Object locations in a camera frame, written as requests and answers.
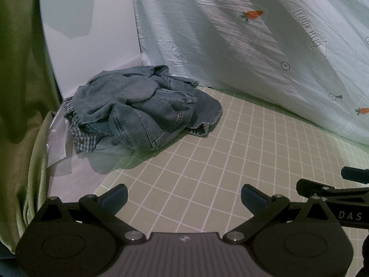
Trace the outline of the light blue carrot print quilt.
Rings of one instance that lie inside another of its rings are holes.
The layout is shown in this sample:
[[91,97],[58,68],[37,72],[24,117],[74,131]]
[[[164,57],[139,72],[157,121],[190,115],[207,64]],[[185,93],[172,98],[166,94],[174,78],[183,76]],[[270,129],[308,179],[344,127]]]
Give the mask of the light blue carrot print quilt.
[[134,0],[151,64],[368,143],[368,0]]

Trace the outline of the blue denim jeans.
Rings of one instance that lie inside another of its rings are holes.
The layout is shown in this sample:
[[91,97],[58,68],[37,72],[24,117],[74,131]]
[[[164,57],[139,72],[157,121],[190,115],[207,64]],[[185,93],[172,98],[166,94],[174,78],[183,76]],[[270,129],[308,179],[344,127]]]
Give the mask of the blue denim jeans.
[[220,102],[194,79],[168,66],[102,71],[80,86],[72,103],[80,121],[99,136],[93,152],[156,151],[182,132],[206,137],[221,119]]

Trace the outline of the clear plastic bag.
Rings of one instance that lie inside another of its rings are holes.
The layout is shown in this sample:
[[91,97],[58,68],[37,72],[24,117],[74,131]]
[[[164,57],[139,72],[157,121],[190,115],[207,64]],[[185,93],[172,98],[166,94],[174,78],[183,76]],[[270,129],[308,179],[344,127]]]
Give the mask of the clear plastic bag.
[[48,167],[67,157],[67,145],[73,141],[69,130],[69,121],[64,117],[65,109],[61,107],[53,117],[49,127],[47,152]]

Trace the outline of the blue plaid shirt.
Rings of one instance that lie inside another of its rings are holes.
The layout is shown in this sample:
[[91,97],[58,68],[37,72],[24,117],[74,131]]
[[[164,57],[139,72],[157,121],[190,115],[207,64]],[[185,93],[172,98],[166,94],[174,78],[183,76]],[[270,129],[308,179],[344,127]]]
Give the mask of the blue plaid shirt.
[[83,124],[76,111],[74,110],[73,98],[68,97],[64,100],[64,118],[69,122],[69,130],[73,136],[74,147],[78,151],[93,152],[99,136],[90,132],[85,124]]

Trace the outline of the green satin curtain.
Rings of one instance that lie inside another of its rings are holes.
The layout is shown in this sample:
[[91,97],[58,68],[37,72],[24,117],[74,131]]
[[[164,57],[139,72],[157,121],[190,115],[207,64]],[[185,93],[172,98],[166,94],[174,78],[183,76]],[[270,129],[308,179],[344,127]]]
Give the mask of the green satin curtain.
[[48,192],[46,143],[60,102],[39,0],[1,0],[1,244],[10,253]]

